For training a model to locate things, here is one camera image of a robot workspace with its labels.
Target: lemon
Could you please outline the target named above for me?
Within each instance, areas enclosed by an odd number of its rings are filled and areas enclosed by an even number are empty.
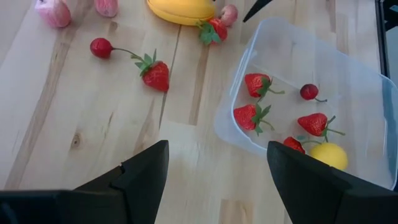
[[[325,142],[313,147],[310,155],[314,159],[318,159],[339,170],[343,170],[348,166],[347,153],[342,147],[333,143]]]

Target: green strawberry calyx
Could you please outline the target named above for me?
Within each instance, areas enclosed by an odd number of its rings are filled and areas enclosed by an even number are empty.
[[[326,142],[329,142],[328,135],[327,135],[327,134],[328,134],[328,131],[331,131],[331,132],[340,134],[340,135],[342,135],[342,136],[346,135],[346,133],[343,133],[343,132],[341,132],[341,131],[336,131],[336,130],[333,130],[333,129],[328,128],[329,124],[330,124],[334,119],[336,119],[336,116],[333,116],[333,117],[326,123],[326,127],[325,127],[324,130],[322,131],[321,136],[325,137],[325,141],[326,141]]]
[[[197,24],[200,31],[199,38],[200,40],[205,43],[205,45],[211,44],[212,41],[216,43],[221,43],[221,38],[217,34],[217,32],[214,30],[214,27],[206,21],[200,21],[200,23]]]
[[[140,70],[140,76],[143,77],[145,73],[156,63],[156,49],[154,52],[154,56],[151,58],[149,55],[144,54],[144,58],[136,55],[135,53],[131,52],[130,50],[120,49],[120,48],[113,48],[113,50],[122,50],[131,54],[131,59],[137,59],[139,62],[134,63]]]
[[[272,81],[270,80],[268,81],[267,78],[262,77],[261,78],[261,82],[262,82],[262,87],[260,89],[258,89],[257,93],[260,95],[260,98],[258,101],[261,101],[267,94],[268,91],[270,91],[273,94],[285,94],[285,91],[274,91],[270,88],[270,86],[272,85]]]
[[[260,128],[260,123],[266,123],[268,126],[270,126],[271,131],[274,131],[275,128],[273,127],[272,124],[270,124],[270,122],[264,120],[263,118],[269,113],[269,110],[271,109],[271,105],[267,106],[266,108],[264,108],[263,110],[261,109],[260,105],[258,105],[258,103],[256,103],[256,115],[254,115],[251,118],[251,121],[256,124],[256,128],[254,129],[255,132],[257,133],[257,136],[260,133],[263,133],[263,130]]]

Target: wood knot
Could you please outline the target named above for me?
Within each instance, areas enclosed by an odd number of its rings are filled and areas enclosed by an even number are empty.
[[[80,134],[75,134],[72,139],[72,143],[70,144],[70,147],[72,149],[76,149],[77,147],[79,147],[81,141],[80,139],[81,139]]]

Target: wooden table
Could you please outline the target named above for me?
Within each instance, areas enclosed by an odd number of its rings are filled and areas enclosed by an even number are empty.
[[[239,21],[254,0],[237,5]],[[93,1],[67,0],[73,23],[48,28],[30,0],[0,14],[0,187],[73,189],[160,139],[170,141],[169,176],[157,223],[287,223],[266,160],[218,139],[213,118],[259,21],[279,16],[379,70],[374,0],[275,0],[205,47],[198,29],[165,22],[144,1],[120,0],[114,19]],[[123,52],[89,51],[96,37],[171,68],[164,95],[145,87]]]

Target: transparent plastic box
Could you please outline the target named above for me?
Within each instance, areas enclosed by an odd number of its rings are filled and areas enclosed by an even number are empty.
[[[271,88],[284,95],[267,93],[259,103],[272,105],[264,118],[259,136],[245,131],[235,122],[233,110],[255,104],[243,77],[247,73],[266,73]],[[319,88],[319,99],[305,101],[300,88],[312,83]],[[397,177],[398,89],[390,79],[337,51],[326,42],[280,18],[262,21],[248,43],[226,90],[215,118],[215,131],[224,141],[266,156],[269,141],[288,136],[323,141],[311,136],[297,123],[297,118],[322,112],[328,119],[336,116],[330,128],[345,136],[328,132],[330,142],[340,145],[348,155],[345,172],[387,189],[393,189]],[[303,145],[306,152],[313,147]]]

